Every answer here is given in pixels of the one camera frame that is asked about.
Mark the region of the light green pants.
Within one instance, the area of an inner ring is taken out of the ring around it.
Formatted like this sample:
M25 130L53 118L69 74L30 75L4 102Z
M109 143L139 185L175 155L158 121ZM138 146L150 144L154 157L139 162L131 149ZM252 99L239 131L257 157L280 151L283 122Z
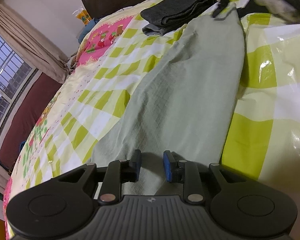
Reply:
M245 54L235 7L217 20L189 22L180 39L134 90L120 120L95 145L91 161L106 166L142 153L140 178L124 194L179 194L166 181L162 156L207 167L220 160L236 103Z

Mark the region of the folded dark grey garment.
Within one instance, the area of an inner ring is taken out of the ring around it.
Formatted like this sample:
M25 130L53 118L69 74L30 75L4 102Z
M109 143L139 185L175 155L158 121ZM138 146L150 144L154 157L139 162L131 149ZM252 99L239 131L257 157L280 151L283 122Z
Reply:
M163 0L140 12L148 22L142 32L147 35L163 36L180 28L213 6L217 0Z

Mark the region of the checkered yellow-green bed sheet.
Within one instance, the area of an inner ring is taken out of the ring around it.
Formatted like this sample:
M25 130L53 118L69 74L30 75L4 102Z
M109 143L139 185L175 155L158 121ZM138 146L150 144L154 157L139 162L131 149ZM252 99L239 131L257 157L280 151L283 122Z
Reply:
M140 11L161 1L147 0L100 20L78 50L78 66L102 56L122 33L122 19L139 16L143 28ZM241 24L247 52L221 161L289 194L298 205L291 235L300 239L300 24L268 13L249 14ZM143 68L138 84L183 31L137 36L136 58Z

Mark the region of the blue cloth near headboard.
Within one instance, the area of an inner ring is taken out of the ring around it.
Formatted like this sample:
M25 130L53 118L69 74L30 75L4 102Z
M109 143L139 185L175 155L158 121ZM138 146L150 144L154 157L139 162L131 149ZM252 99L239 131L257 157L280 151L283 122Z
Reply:
M89 21L89 23L83 28L81 33L78 36L78 42L79 44L82 43L84 37L93 29L93 27L99 22L98 18L93 18Z

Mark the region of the right beige curtain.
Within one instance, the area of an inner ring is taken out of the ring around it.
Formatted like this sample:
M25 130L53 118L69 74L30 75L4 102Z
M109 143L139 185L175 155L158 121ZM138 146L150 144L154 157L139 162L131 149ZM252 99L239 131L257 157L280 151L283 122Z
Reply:
M67 56L13 10L0 3L0 35L22 59L58 83L69 75Z

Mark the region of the barred window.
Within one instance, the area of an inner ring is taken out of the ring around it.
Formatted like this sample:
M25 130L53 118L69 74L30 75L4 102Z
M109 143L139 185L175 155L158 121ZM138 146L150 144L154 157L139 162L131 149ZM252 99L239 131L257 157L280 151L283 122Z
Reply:
M0 36L0 130L36 72Z

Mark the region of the orange snack bag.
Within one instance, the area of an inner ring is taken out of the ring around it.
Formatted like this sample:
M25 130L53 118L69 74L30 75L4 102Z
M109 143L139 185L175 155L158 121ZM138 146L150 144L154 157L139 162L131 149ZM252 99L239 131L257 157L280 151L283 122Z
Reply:
M72 14L77 19L81 20L84 25L87 25L92 20L87 10L83 7L80 7L79 9L75 10Z

